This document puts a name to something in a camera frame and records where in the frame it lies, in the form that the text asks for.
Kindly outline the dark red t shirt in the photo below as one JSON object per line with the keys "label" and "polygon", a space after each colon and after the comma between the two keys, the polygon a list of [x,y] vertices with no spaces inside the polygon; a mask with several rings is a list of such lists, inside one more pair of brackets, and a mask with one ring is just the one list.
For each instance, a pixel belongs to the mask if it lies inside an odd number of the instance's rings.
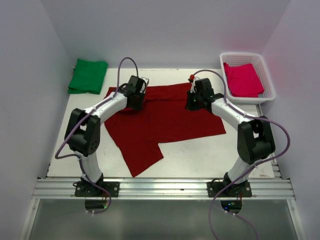
{"label": "dark red t shirt", "polygon": [[133,177],[163,159],[160,143],[224,135],[220,117],[185,108],[189,83],[150,86],[141,110],[125,108],[104,123]]}

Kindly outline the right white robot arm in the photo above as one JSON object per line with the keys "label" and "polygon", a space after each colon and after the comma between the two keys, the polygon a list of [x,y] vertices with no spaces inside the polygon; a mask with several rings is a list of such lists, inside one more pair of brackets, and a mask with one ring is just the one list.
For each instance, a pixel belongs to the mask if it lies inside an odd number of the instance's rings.
{"label": "right white robot arm", "polygon": [[220,117],[237,132],[238,158],[225,173],[222,182],[212,181],[211,188],[227,196],[235,196],[246,187],[248,178],[258,163],[275,152],[275,141],[266,117],[258,118],[230,103],[221,93],[214,93],[208,78],[189,77],[185,108],[189,111],[204,109]]}

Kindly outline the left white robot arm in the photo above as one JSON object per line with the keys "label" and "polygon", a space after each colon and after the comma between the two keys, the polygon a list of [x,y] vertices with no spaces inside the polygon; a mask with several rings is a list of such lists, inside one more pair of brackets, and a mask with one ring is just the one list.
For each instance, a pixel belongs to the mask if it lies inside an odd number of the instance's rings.
{"label": "left white robot arm", "polygon": [[74,183],[76,195],[99,196],[107,189],[96,151],[101,140],[101,125],[126,108],[141,110],[149,79],[132,75],[99,103],[70,115],[64,141],[79,159],[82,176]]}

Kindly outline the pink red t shirt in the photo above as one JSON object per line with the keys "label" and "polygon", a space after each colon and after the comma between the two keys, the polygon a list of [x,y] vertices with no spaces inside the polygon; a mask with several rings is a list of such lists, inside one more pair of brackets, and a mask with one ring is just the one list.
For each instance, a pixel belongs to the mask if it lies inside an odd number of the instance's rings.
{"label": "pink red t shirt", "polygon": [[228,88],[232,96],[240,98],[258,98],[260,94],[265,92],[260,78],[251,63],[240,66],[230,66],[228,63],[224,62],[223,67]]}

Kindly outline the folded green t shirt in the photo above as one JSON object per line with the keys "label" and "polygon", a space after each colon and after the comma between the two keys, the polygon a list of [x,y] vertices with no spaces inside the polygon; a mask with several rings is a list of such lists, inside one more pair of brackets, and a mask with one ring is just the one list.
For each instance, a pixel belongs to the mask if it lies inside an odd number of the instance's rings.
{"label": "folded green t shirt", "polygon": [[78,58],[73,69],[73,76],[68,85],[69,94],[101,93],[108,63],[105,61],[88,61]]}

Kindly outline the white plastic basket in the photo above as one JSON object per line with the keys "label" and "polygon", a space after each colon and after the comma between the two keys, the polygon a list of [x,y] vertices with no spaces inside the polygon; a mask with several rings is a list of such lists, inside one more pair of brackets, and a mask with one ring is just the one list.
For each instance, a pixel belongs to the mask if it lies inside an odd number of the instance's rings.
{"label": "white plastic basket", "polygon": [[[233,104],[248,104],[258,105],[265,101],[272,101],[275,99],[276,94],[270,78],[270,74],[267,70],[267,66],[263,57],[256,53],[249,52],[224,52],[220,54],[220,63],[222,69],[222,75],[226,84],[226,97]],[[231,67],[242,66],[245,64],[252,64],[263,87],[264,93],[258,97],[235,97],[232,96],[227,83],[227,77],[224,69],[224,63],[229,64]]]}

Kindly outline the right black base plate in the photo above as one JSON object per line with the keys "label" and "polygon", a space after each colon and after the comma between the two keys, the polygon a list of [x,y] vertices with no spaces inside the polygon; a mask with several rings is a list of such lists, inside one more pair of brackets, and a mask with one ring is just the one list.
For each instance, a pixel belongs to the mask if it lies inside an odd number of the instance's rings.
{"label": "right black base plate", "polygon": [[[220,190],[222,190],[227,184],[222,181],[209,181],[207,182],[207,193],[210,198],[213,198]],[[218,197],[220,198],[250,198],[252,197],[252,190],[248,181],[240,184],[233,184],[224,190]]]}

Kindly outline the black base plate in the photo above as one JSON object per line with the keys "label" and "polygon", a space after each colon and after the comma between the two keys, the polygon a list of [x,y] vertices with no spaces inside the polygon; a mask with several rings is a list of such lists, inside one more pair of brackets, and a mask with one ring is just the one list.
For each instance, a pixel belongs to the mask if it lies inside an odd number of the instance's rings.
{"label": "black base plate", "polygon": [[[75,187],[75,197],[84,197],[84,198],[93,198],[93,197],[102,197],[105,196],[106,194],[100,190],[99,188],[93,186],[91,183],[88,182],[75,182],[73,184]],[[104,188],[110,193],[110,196],[112,198],[117,198],[119,196],[119,191],[120,191],[120,183],[116,181],[107,181],[103,182],[100,185],[101,188]]]}
{"label": "black base plate", "polygon": [[[207,182],[207,193],[210,198],[213,198],[220,190],[222,190],[227,184],[222,181],[209,181]],[[240,184],[233,184],[224,190],[218,197],[220,198],[250,198],[252,197],[252,190],[248,181]]]}

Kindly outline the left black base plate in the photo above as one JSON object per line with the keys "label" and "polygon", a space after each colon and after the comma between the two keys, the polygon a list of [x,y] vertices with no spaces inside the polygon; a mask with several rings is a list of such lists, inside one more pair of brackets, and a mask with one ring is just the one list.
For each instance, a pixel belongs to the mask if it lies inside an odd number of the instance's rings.
{"label": "left black base plate", "polygon": [[[99,188],[93,186],[91,183],[88,182],[75,182],[73,184],[75,187],[75,197],[84,197],[84,198],[93,198],[93,197],[102,197],[105,196],[106,194],[100,190]],[[117,198],[119,196],[119,191],[120,191],[120,183],[116,181],[107,181],[103,182],[100,185],[101,188],[104,188],[110,193],[110,196],[112,198]]]}

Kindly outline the aluminium extrusion rail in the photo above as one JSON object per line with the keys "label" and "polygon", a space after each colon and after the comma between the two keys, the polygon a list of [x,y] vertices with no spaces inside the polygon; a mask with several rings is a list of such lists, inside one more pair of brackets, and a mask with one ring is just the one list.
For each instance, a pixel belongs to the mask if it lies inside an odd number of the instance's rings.
{"label": "aluminium extrusion rail", "polygon": [[[76,178],[46,178],[36,181],[32,199],[75,199]],[[107,178],[115,182],[116,200],[211,200],[208,178]],[[280,178],[250,179],[243,193],[243,200],[294,200],[295,193],[290,180]]]}

